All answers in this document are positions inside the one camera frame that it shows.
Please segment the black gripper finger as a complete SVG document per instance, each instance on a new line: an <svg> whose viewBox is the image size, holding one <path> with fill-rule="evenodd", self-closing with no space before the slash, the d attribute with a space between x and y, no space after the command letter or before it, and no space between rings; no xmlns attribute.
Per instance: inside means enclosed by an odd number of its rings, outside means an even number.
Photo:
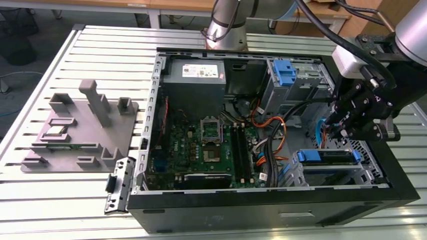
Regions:
<svg viewBox="0 0 427 240"><path fill-rule="evenodd" d="M359 119L348 116L340 121L339 125L332 126L332 138L348 138L355 141L398 142L401 140L401 131L391 116L380 119L379 123L375 123L366 116Z"/></svg>
<svg viewBox="0 0 427 240"><path fill-rule="evenodd" d="M364 115L371 100L367 80L342 80L334 90L332 113L326 119L327 125L367 126L371 119Z"/></svg>

